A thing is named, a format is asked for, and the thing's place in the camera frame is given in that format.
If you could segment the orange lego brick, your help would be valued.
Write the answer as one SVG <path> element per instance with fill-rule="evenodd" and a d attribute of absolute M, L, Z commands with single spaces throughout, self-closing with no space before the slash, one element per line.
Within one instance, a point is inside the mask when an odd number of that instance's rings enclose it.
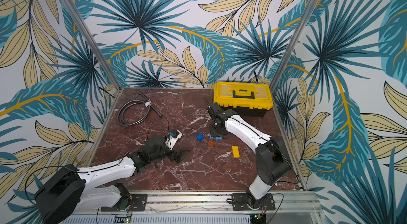
<path fill-rule="evenodd" d="M 214 147 L 215 141 L 214 141 L 214 140 L 210 140 L 210 141 L 208 142 L 208 145 L 209 145 L 210 147 Z"/>

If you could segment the small blue lego brick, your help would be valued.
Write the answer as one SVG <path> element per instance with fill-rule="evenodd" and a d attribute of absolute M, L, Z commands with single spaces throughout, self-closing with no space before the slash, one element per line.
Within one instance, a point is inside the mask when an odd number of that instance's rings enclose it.
<path fill-rule="evenodd" d="M 198 135 L 196 135 L 196 137 L 199 142 L 202 142 L 205 138 L 205 136 L 203 134 L 198 134 Z"/>

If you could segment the long light blue lego brick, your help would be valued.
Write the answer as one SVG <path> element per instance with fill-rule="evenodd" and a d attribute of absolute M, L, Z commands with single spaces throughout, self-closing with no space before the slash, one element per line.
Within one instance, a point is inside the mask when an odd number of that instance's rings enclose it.
<path fill-rule="evenodd" d="M 212 141 L 220 141 L 223 139 L 222 136 L 215 137 L 215 136 L 212 136 L 211 134 L 209 135 L 209 137 L 210 137 L 210 140 L 212 140 Z"/>

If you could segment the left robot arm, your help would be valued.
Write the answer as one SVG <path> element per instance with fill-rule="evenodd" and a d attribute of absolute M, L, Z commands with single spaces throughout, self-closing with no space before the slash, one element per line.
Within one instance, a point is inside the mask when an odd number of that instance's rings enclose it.
<path fill-rule="evenodd" d="M 119 180 L 143 173 L 164 158 L 180 163 L 189 154 L 174 149 L 181 137 L 175 130 L 147 139 L 138 151 L 116 161 L 85 168 L 61 167 L 35 194 L 43 222 L 59 224 L 75 212 L 95 208 L 130 211 L 138 199 Z"/>

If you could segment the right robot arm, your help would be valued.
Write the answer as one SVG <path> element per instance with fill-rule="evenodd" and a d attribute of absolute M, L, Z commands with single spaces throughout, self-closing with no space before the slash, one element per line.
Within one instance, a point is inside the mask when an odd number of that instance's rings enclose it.
<path fill-rule="evenodd" d="M 255 153 L 257 176 L 245 193 L 232 194 L 233 210 L 259 210 L 262 207 L 274 210 L 276 207 L 269 191 L 293 169 L 284 140 L 262 133 L 234 110 L 224 110 L 217 103 L 209 104 L 207 111 L 213 120 L 210 132 L 214 136 L 233 134 Z"/>

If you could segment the yellow lego brick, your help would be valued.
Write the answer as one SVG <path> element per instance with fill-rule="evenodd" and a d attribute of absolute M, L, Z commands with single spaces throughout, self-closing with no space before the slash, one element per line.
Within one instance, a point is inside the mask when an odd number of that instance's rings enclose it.
<path fill-rule="evenodd" d="M 232 146 L 232 154 L 234 158 L 240 158 L 238 146 Z"/>

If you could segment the yellow black toolbox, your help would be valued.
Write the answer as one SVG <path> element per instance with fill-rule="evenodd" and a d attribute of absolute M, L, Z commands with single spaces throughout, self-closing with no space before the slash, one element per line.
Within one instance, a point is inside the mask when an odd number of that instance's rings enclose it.
<path fill-rule="evenodd" d="M 273 107 L 269 86 L 255 83 L 218 82 L 214 86 L 214 102 L 241 116 L 259 118 Z"/>

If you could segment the aluminium front rail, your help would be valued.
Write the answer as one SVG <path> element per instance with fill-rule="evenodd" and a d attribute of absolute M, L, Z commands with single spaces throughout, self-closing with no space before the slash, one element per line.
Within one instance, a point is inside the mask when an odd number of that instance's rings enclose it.
<path fill-rule="evenodd" d="M 237 203 L 232 191 L 137 191 L 143 211 L 98 209 L 77 212 L 66 224 L 326 224 L 314 192 L 272 191 L 257 210 Z"/>

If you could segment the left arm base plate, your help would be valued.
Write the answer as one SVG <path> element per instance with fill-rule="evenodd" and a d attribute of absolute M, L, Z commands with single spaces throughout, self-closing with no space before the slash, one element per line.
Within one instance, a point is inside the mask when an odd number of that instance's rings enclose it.
<path fill-rule="evenodd" d="M 142 212 L 145 211 L 147 194 L 130 194 L 123 196 L 113 207 L 102 207 L 101 211 Z"/>

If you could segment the left aluminium frame post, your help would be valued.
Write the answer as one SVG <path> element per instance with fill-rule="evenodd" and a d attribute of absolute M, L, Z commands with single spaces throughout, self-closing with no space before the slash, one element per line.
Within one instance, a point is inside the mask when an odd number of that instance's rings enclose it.
<path fill-rule="evenodd" d="M 73 19 L 73 22 L 76 24 L 78 30 L 82 34 L 82 37 L 85 39 L 85 41 L 88 43 L 90 49 L 92 50 L 93 54 L 97 58 L 97 60 L 100 63 L 100 66 L 103 68 L 105 71 L 110 83 L 114 86 L 116 91 L 120 92 L 122 90 L 121 85 L 117 81 L 115 75 L 109 68 L 109 65 L 107 63 L 107 60 L 104 58 L 104 55 L 102 54 L 99 46 L 97 45 L 94 37 L 92 36 L 89 28 L 86 26 L 85 21 L 83 20 L 82 15 L 80 14 L 79 10 L 77 9 L 75 3 L 72 0 L 60 0 L 61 3 L 65 6 L 67 9 L 68 13 L 70 14 L 71 18 Z"/>

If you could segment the aluminium frame post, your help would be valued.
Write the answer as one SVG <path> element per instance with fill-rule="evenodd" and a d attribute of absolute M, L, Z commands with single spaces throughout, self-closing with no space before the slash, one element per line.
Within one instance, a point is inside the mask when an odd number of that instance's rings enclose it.
<path fill-rule="evenodd" d="M 122 90 L 121 85 L 117 81 L 115 75 L 109 68 L 109 65 L 107 63 L 107 60 L 104 58 L 104 55 L 102 54 L 99 46 L 97 45 L 94 37 L 92 36 L 89 28 L 86 26 L 85 21 L 83 20 L 82 15 L 80 14 L 79 10 L 77 9 L 75 3 L 72 0 L 60 0 L 61 3 L 65 6 L 67 9 L 68 13 L 70 14 L 71 18 L 73 19 L 73 22 L 76 24 L 78 30 L 82 34 L 82 37 L 85 39 L 85 41 L 88 43 L 90 49 L 92 50 L 93 54 L 97 58 L 97 60 L 100 63 L 100 66 L 103 68 L 105 71 L 110 83 L 114 86 L 116 91 L 120 92 Z"/>
<path fill-rule="evenodd" d="M 270 90 L 272 93 L 276 90 L 280 77 L 283 75 L 285 67 L 287 66 L 287 63 L 289 62 L 290 56 L 295 49 L 295 45 L 297 44 L 297 42 L 300 38 L 300 35 L 301 35 L 302 31 L 305 29 L 318 2 L 319 2 L 319 0 L 310 0 L 309 3 L 304 7 L 304 12 L 299 20 L 299 23 L 292 35 L 292 38 L 291 38 L 289 44 L 287 45 L 285 53 L 282 56 L 282 59 L 280 60 L 279 67 L 277 68 L 277 70 L 274 74 L 273 80 L 270 83 Z"/>

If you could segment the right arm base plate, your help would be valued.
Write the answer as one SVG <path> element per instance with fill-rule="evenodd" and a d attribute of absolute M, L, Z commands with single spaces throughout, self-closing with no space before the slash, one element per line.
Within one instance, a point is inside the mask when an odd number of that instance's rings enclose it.
<path fill-rule="evenodd" d="M 266 194 L 260 199 L 255 199 L 249 193 L 231 194 L 231 205 L 234 211 L 257 211 L 257 210 L 275 210 L 275 201 L 271 194 Z"/>

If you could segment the right aluminium frame post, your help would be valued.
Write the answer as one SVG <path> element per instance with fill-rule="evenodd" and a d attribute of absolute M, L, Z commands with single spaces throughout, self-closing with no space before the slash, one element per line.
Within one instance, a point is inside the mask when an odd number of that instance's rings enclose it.
<path fill-rule="evenodd" d="M 318 2 L 319 2 L 319 0 L 310 0 L 309 3 L 304 7 L 304 12 L 299 20 L 299 23 L 292 35 L 292 38 L 291 38 L 289 44 L 287 45 L 285 53 L 282 56 L 282 59 L 280 60 L 279 67 L 277 68 L 277 70 L 274 74 L 273 80 L 270 83 L 270 90 L 272 93 L 276 90 L 280 77 L 283 75 L 285 67 L 287 66 L 287 63 L 289 62 L 290 56 L 295 49 L 295 45 L 297 44 L 297 42 L 300 38 L 300 35 L 301 35 L 302 31 L 305 29 Z"/>

